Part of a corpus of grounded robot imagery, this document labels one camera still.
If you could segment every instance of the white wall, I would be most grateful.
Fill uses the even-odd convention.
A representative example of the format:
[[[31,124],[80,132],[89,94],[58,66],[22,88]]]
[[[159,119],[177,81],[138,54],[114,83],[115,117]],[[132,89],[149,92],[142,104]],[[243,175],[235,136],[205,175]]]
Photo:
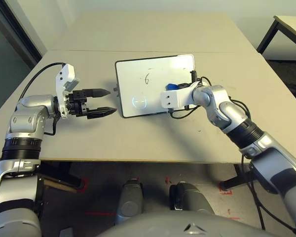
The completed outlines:
[[[93,10],[225,12],[256,48],[273,15],[296,16],[296,0],[6,0],[42,54],[83,13]],[[296,60],[296,45],[277,33],[267,59]]]

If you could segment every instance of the red tape mark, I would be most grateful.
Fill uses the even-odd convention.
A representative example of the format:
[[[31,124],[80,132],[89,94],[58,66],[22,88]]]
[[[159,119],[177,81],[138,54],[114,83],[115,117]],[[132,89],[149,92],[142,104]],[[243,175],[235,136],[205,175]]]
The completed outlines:
[[[84,186],[83,186],[82,189],[78,189],[78,190],[77,190],[77,193],[84,193],[85,190],[86,190],[87,187],[88,187],[89,179],[88,179],[88,178],[83,178],[82,180],[84,181]]]
[[[166,179],[164,180],[165,183],[168,185],[169,183],[172,184],[170,178],[168,176],[166,176]]]
[[[232,190],[224,191],[222,190],[222,183],[219,183],[219,192],[222,195],[232,195]]]
[[[230,220],[240,220],[239,217],[228,217],[228,219],[230,219]]]
[[[114,216],[116,213],[113,212],[85,212],[85,215],[95,215],[95,216]]]

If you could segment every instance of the black table leg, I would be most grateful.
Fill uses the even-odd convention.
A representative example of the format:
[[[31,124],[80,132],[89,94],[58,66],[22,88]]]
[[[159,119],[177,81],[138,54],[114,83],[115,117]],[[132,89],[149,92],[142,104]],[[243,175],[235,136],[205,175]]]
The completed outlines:
[[[287,29],[284,25],[282,25],[280,22],[278,22],[277,20],[274,20],[270,29],[267,31],[263,40],[257,47],[258,53],[263,54],[266,47],[270,44],[271,40],[273,39],[277,31],[282,32],[284,35],[286,35],[291,41],[293,41],[296,44],[296,35],[292,31]]]
[[[238,164],[235,164],[234,167],[235,167],[237,176],[235,176],[235,177],[233,177],[231,179],[220,182],[220,188],[223,191],[226,191],[226,190],[228,190],[230,188],[233,188],[235,186],[238,186],[238,185],[245,184],[246,180],[251,180],[252,177],[255,180],[255,176],[252,174],[251,171],[248,171],[248,172],[245,173],[245,177],[246,177],[246,179],[245,179],[243,177],[243,175],[242,175],[242,172],[241,172],[241,166],[238,165]]]
[[[274,20],[274,22],[271,25],[270,29],[267,31],[267,33],[264,36],[263,40],[261,41],[261,43],[257,47],[258,53],[263,54],[266,47],[269,45],[269,43],[271,42],[271,40],[275,36],[276,32],[278,31],[277,26],[278,26],[278,21]]]
[[[54,167],[46,162],[40,163],[39,174],[44,178],[56,181],[74,189],[82,189],[84,181],[69,174],[69,164],[62,164],[60,167]]]

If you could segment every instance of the wire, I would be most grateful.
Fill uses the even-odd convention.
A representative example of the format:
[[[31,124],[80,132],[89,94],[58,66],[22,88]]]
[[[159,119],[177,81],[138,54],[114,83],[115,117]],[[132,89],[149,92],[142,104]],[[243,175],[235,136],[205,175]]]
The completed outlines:
[[[32,79],[27,83],[27,85],[24,87],[23,91],[22,91],[22,94],[20,95],[20,99],[22,99],[26,93],[26,91],[29,89],[30,85],[33,83],[33,81],[43,72],[45,71],[47,68],[50,68],[52,66],[55,66],[55,65],[65,65],[65,63],[63,62],[57,62],[57,63],[51,63],[51,64],[48,64],[47,66],[43,67],[41,70],[39,70],[33,77]]]
[[[57,125],[57,122],[60,119],[60,117],[61,117],[60,112],[57,111],[57,114],[56,114],[56,116],[54,117],[54,120],[53,120],[53,132],[52,133],[44,132],[45,135],[54,136],[56,134],[56,125]]]
[[[203,79],[205,79],[208,82],[208,84],[212,86],[211,81],[207,77],[201,77],[200,79],[201,79],[201,82],[203,82]]]
[[[252,187],[250,187],[250,185],[249,185],[248,179],[247,179],[247,177],[245,175],[245,169],[244,169],[244,164],[243,163],[244,163],[244,155],[241,156],[241,172],[242,172],[242,176],[243,176],[243,178],[244,178],[244,180],[245,180],[245,182],[246,182],[246,184],[247,184],[247,186],[248,186],[248,188],[249,188],[249,190],[250,190],[250,192],[251,192],[251,194],[253,196],[253,200],[254,200],[255,205],[257,207],[257,211],[258,211],[258,215],[259,215],[259,219],[260,219],[260,223],[261,223],[261,229],[265,230],[264,220],[263,220],[263,216],[262,216],[261,209],[260,209],[260,206],[259,206],[259,199],[258,199],[256,193],[254,192],[254,190],[252,189]]]
[[[186,115],[184,115],[184,116],[182,116],[182,117],[174,117],[174,116],[173,116],[173,112],[170,113],[170,116],[171,116],[171,118],[173,118],[173,119],[184,119],[184,118],[186,118],[187,116],[189,116],[190,114],[192,114],[192,113],[193,113],[198,107],[200,107],[200,106],[198,105],[198,106],[194,107],[193,109],[191,109],[190,112],[188,112]]]
[[[247,105],[245,103],[243,103],[242,101],[239,100],[232,100],[231,101],[239,106],[242,110],[244,110],[245,114],[248,116],[249,119],[251,119],[251,113],[249,111],[249,108],[247,107]],[[288,228],[289,230],[291,230],[294,234],[296,234],[296,229],[291,227],[290,225],[288,225],[287,223],[285,223],[284,221],[282,221],[281,219],[279,219],[278,217],[276,217],[275,215],[273,215],[268,209],[266,209],[266,207],[261,203],[261,201],[258,198],[258,195],[256,193],[255,187],[254,187],[254,183],[253,183],[253,171],[252,168],[250,167],[250,171],[251,171],[251,178],[250,178],[250,183],[245,175],[245,171],[244,171],[244,155],[241,156],[241,172],[242,172],[242,176],[253,196],[254,202],[256,204],[257,210],[258,210],[258,215],[259,215],[259,219],[260,219],[260,223],[261,223],[261,228],[263,230],[265,230],[265,225],[264,225],[264,220],[263,220],[263,216],[261,213],[261,208],[270,216],[272,217],[274,220],[276,220],[277,222],[279,222],[280,224],[282,224],[283,226],[285,226],[286,228]]]
[[[56,65],[62,65],[62,66],[64,66],[65,65],[65,63],[63,63],[63,62],[56,62],[56,63],[51,63],[51,64],[48,64],[47,66],[45,66],[45,67],[43,67],[41,70],[39,70],[32,78],[31,78],[31,80],[27,83],[27,85],[24,87],[24,89],[23,89],[23,91],[22,91],[22,93],[21,93],[21,95],[20,95],[20,98],[19,98],[19,100],[21,100],[23,97],[24,97],[24,95],[25,95],[25,93],[26,93],[26,91],[29,89],[29,87],[30,87],[30,85],[33,83],[33,81],[43,72],[43,71],[45,71],[47,68],[50,68],[50,67],[53,67],[53,66],[56,66]],[[44,132],[44,134],[45,135],[49,135],[49,136],[54,136],[55,134],[56,134],[56,124],[57,124],[57,122],[58,122],[58,120],[60,119],[60,112],[57,110],[57,112],[56,112],[56,116],[54,117],[54,120],[53,120],[53,132],[52,133],[50,133],[50,132]]]
[[[233,99],[231,99],[231,101],[232,101],[235,105],[237,105],[237,106],[239,106],[241,109],[243,109],[244,112],[246,113],[246,115],[248,116],[248,118],[251,119],[251,113],[250,113],[250,110],[249,110],[248,106],[247,106],[245,103],[243,103],[243,102],[240,101],[240,100],[233,100]]]

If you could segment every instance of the white table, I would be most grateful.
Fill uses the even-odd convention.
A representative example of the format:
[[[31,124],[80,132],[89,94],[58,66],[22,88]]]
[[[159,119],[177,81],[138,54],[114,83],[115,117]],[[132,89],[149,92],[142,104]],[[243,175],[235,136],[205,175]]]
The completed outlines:
[[[57,61],[74,65],[81,83],[76,89],[116,86],[117,60],[175,55],[178,52],[97,52],[51,50],[25,78],[0,109],[0,155],[8,121],[17,99],[29,79],[43,66]],[[296,157],[296,99],[260,54],[193,53],[199,76],[221,84],[228,93],[245,102],[253,121],[267,130]],[[44,72],[31,85],[27,95],[55,94],[59,68]],[[179,161],[239,163],[237,147],[212,126],[204,109],[191,116],[171,119],[167,114],[122,118],[115,93],[89,99],[90,108],[117,107],[118,112],[98,119],[71,116],[61,119],[54,137],[45,136],[41,159],[109,161]]]
[[[291,41],[296,44],[296,16],[274,16],[274,22],[265,34],[263,40],[257,47],[259,53],[263,53],[272,41],[277,31],[285,34]]]
[[[51,50],[257,53],[222,13],[89,12]]]

